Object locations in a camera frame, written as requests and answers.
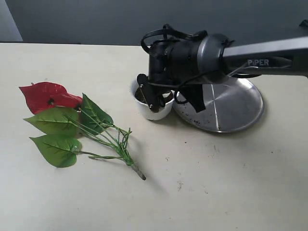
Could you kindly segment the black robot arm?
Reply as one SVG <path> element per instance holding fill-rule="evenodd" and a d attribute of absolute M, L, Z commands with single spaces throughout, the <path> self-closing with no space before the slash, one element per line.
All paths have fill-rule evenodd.
<path fill-rule="evenodd" d="M 137 83 L 150 110 L 165 107 L 163 94 L 173 90 L 196 112 L 205 110 L 204 84 L 220 84 L 230 77 L 261 75 L 307 76 L 308 22 L 292 32 L 262 42 L 238 45 L 223 34 L 205 30 L 186 34 L 166 24 L 145 34 L 158 37 L 151 45 L 141 40 L 149 55 L 149 73 L 139 74 Z"/>

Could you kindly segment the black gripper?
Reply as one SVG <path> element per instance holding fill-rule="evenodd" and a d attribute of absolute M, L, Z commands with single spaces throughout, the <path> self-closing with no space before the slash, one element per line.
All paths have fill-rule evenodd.
<path fill-rule="evenodd" d="M 157 84 L 180 84 L 198 74 L 197 54 L 200 41 L 158 40 L 150 46 L 150 51 L 158 54 L 149 57 L 149 81 Z M 137 83 L 143 97 L 153 113 L 159 106 L 165 107 L 163 95 L 156 97 L 145 74 L 138 74 Z"/>

